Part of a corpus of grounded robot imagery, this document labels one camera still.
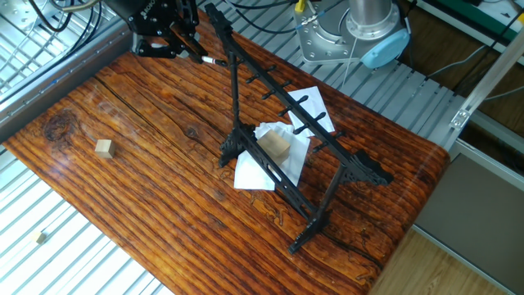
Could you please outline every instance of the rack leg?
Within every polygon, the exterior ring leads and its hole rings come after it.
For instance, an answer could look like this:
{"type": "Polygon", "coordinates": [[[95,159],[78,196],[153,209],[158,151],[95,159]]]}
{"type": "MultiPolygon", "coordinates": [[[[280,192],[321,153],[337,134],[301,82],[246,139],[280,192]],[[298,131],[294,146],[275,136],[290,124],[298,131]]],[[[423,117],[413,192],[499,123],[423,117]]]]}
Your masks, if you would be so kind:
{"type": "Polygon", "coordinates": [[[335,176],[333,176],[333,179],[326,190],[326,193],[324,194],[324,198],[322,199],[317,212],[312,215],[311,221],[305,230],[296,237],[295,242],[287,249],[291,254],[297,252],[300,247],[329,225],[329,212],[327,212],[327,209],[332,199],[335,197],[335,193],[337,192],[338,185],[342,180],[344,172],[346,172],[346,167],[340,164],[335,176]]]}

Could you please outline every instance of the black hook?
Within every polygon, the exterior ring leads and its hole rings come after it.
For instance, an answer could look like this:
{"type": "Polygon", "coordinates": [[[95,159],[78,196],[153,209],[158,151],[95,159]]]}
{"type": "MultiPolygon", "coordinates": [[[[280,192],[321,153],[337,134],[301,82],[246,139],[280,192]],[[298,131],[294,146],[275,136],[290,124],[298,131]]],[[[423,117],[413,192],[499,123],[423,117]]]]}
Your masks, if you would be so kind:
{"type": "Polygon", "coordinates": [[[280,111],[278,113],[278,116],[284,116],[286,115],[287,112],[289,112],[293,107],[292,106],[289,106],[289,107],[286,107],[285,109],[283,109],[282,111],[280,111]]]}
{"type": "Polygon", "coordinates": [[[313,152],[320,152],[320,150],[325,148],[328,144],[328,142],[320,143],[318,146],[313,148],[313,152]]]}
{"type": "Polygon", "coordinates": [[[252,75],[249,79],[246,79],[246,84],[249,84],[253,81],[255,81],[256,79],[258,79],[260,77],[260,74],[259,73],[256,73],[254,75],[252,75]]]}
{"type": "Polygon", "coordinates": [[[297,100],[296,102],[298,102],[298,103],[302,103],[302,102],[305,102],[306,100],[308,100],[308,98],[309,98],[309,97],[308,97],[307,95],[305,95],[305,96],[303,96],[302,98],[300,98],[299,100],[297,100]]]}
{"type": "Polygon", "coordinates": [[[296,129],[295,131],[293,131],[293,134],[294,135],[297,135],[299,134],[300,132],[304,131],[305,129],[307,129],[309,127],[309,123],[306,123],[304,126],[300,127],[299,129],[296,129]]]}
{"type": "Polygon", "coordinates": [[[268,98],[269,98],[270,96],[272,96],[273,94],[275,94],[275,90],[274,90],[274,89],[271,90],[271,91],[269,91],[268,93],[264,94],[264,95],[262,96],[262,100],[266,100],[266,99],[268,99],[268,98]]]}
{"type": "Polygon", "coordinates": [[[314,120],[318,121],[318,120],[324,118],[325,116],[326,116],[326,112],[323,111],[320,114],[318,114],[318,116],[316,118],[314,118],[314,120]]]}
{"type": "Polygon", "coordinates": [[[288,80],[288,81],[284,82],[282,85],[280,85],[280,87],[284,88],[284,87],[286,87],[288,85],[291,85],[291,83],[293,83],[293,81],[288,80]]]}

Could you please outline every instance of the metal bracket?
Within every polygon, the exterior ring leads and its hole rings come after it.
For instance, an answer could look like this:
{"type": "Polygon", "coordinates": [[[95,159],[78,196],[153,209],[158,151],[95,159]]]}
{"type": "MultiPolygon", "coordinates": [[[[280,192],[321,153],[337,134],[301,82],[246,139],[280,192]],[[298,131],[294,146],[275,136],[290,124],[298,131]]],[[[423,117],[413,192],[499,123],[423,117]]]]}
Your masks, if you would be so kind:
{"type": "Polygon", "coordinates": [[[500,82],[506,73],[513,67],[515,62],[524,53],[524,29],[517,34],[515,39],[506,47],[497,61],[488,70],[486,75],[469,94],[466,101],[458,109],[457,114],[449,123],[452,129],[461,130],[468,122],[471,114],[481,105],[491,93],[493,88],[500,82]]]}

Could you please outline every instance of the wood knot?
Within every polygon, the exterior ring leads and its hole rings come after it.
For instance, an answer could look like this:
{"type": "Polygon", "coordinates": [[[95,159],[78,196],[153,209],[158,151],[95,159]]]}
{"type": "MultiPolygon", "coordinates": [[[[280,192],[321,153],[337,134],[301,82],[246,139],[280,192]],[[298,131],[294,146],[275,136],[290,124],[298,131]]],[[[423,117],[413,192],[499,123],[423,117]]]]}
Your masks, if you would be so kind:
{"type": "Polygon", "coordinates": [[[192,127],[189,127],[186,130],[186,136],[189,137],[189,138],[196,139],[196,138],[198,138],[198,133],[197,133],[197,131],[195,129],[193,129],[192,127]]]}
{"type": "Polygon", "coordinates": [[[43,134],[50,142],[56,142],[75,131],[76,116],[71,111],[62,111],[52,117],[43,127],[43,134]]]}

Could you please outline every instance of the crumpled paper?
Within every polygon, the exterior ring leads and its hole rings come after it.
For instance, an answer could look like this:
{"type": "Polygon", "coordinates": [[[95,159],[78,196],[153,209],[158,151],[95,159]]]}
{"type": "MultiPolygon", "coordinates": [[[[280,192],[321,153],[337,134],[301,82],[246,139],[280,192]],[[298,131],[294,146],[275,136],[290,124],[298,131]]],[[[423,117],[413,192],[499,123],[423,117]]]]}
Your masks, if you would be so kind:
{"type": "MultiPolygon", "coordinates": [[[[270,129],[290,143],[289,157],[279,167],[292,183],[298,185],[310,140],[304,136],[294,135],[293,130],[295,128],[282,122],[261,123],[255,129],[256,138],[261,138],[270,129]]],[[[274,190],[275,183],[260,168],[249,152],[244,151],[237,159],[234,188],[274,190]]]]}

